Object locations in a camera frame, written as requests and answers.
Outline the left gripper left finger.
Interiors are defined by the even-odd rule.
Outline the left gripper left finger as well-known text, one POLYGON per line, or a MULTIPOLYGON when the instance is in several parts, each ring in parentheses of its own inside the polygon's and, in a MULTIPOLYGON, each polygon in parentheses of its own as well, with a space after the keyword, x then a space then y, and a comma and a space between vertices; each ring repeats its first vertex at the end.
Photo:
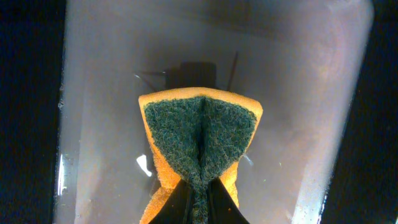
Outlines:
POLYGON ((193 189, 181 180, 149 224, 192 224, 193 189))

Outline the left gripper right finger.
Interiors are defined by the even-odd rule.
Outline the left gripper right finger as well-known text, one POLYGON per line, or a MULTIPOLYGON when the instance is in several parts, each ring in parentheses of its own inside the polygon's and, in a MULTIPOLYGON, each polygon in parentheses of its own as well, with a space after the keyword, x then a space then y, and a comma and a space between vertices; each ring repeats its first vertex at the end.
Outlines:
POLYGON ((249 224, 219 178, 208 184, 209 224, 249 224))

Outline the yellow green scrub sponge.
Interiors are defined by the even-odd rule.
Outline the yellow green scrub sponge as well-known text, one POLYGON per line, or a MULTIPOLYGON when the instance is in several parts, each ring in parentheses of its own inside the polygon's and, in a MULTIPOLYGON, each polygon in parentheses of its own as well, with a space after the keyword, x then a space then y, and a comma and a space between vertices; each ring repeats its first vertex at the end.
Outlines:
POLYGON ((139 106, 160 188, 141 217, 152 223, 165 205, 186 185, 192 212, 182 219, 209 223, 209 189, 221 184, 228 200, 224 208, 232 221, 239 208, 238 165, 259 125, 260 102, 223 90, 204 87, 176 88, 139 97, 139 106))

